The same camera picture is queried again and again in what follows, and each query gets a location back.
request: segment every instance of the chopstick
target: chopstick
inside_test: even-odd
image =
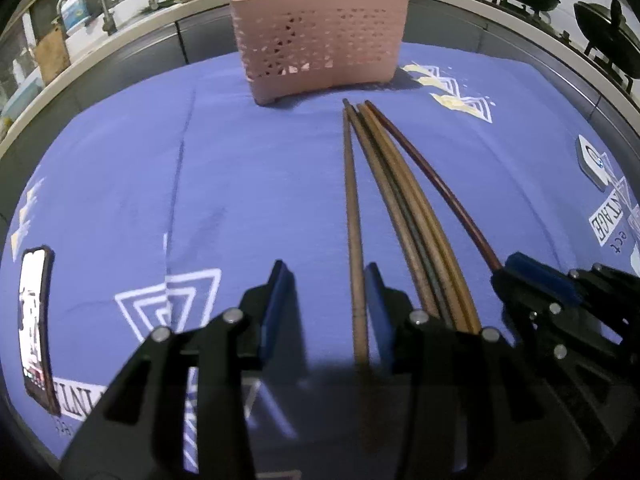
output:
[[[414,281],[415,289],[418,293],[420,306],[430,314],[430,316],[439,317],[433,293],[431,292],[427,279],[425,278],[420,256],[418,255],[418,251],[414,245],[414,240],[412,239],[406,219],[402,214],[401,207],[398,203],[398,197],[389,183],[385,169],[376,154],[376,150],[369,138],[369,134],[367,133],[364,125],[360,122],[360,118],[358,117],[355,108],[353,108],[347,99],[343,99],[342,102],[344,103],[344,109],[349,121],[356,131],[356,136],[360,141],[362,151],[369,163],[373,177],[378,184],[378,189],[380,190],[380,194],[385,202],[386,209],[389,212],[391,223],[393,224],[398,240],[400,241],[402,252],[404,253],[404,259],[407,262],[409,272],[411,273],[412,280]]]
[[[459,332],[479,331],[479,323],[474,326],[469,319],[468,313],[475,311],[475,307],[462,271],[418,181],[370,108],[358,105],[358,110],[372,132],[380,153],[387,161],[406,200],[410,215],[414,218],[418,237],[426,252],[425,261],[434,269],[434,276],[428,276],[428,279],[436,299],[439,300],[440,317]]]
[[[353,322],[353,355],[356,366],[369,365],[369,332],[367,329],[367,303],[364,285],[364,258],[360,233],[360,208],[353,162],[351,128],[347,111],[342,112],[344,134],[344,183],[347,197],[347,233],[351,275],[351,317]]]
[[[478,248],[478,251],[484,258],[486,264],[491,271],[502,268],[500,260],[496,256],[494,250],[489,245],[482,231],[478,228],[471,216],[460,203],[457,197],[449,189],[449,186],[444,183],[438,173],[431,167],[427,160],[422,156],[418,149],[402,134],[402,132],[393,124],[371,101],[365,101],[365,104],[370,108],[375,117],[380,123],[388,130],[388,132],[395,137],[398,144],[408,153],[408,155],[414,160],[418,168],[424,173],[424,175],[435,186],[445,202],[452,209],[460,223],[465,228],[468,235],[473,240],[474,244]]]

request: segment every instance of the table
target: table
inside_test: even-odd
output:
[[[402,45],[399,66],[406,69],[386,86],[259,107],[238,54],[229,54],[145,80],[73,119],[20,199],[0,266],[0,360],[8,393],[55,455],[152,327],[206,323],[264,283],[282,259],[295,276],[297,308],[283,320],[267,369],[244,380],[258,471],[264,478],[392,478],[406,378],[380,388],[375,458],[354,437],[344,97],[354,104],[370,99],[402,130],[502,261],[521,251],[563,272],[596,261],[632,272],[638,247],[626,219],[603,246],[590,225],[612,187],[601,192],[582,173],[575,139],[583,135],[600,153],[606,147],[535,69],[418,44]],[[476,111],[441,104],[451,96]],[[357,142],[355,163],[365,262],[376,262],[385,283],[417,306]],[[484,261],[409,164],[449,237],[482,323],[505,332]],[[25,393],[11,307],[20,255],[41,244],[55,252],[48,322],[60,419]],[[372,335],[370,350],[377,362]],[[187,467],[195,458],[192,415],[188,408]]]

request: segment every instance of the cutting board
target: cutting board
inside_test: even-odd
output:
[[[48,85],[69,67],[69,52],[66,49],[65,34],[59,25],[47,34],[36,48],[33,55],[40,67],[42,81]]]

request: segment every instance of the basket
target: basket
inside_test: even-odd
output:
[[[259,105],[394,76],[409,0],[230,0]]]

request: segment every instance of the smartphone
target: smartphone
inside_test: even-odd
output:
[[[22,254],[18,292],[18,340],[27,393],[51,415],[60,416],[47,341],[47,308],[53,251],[46,246]]]

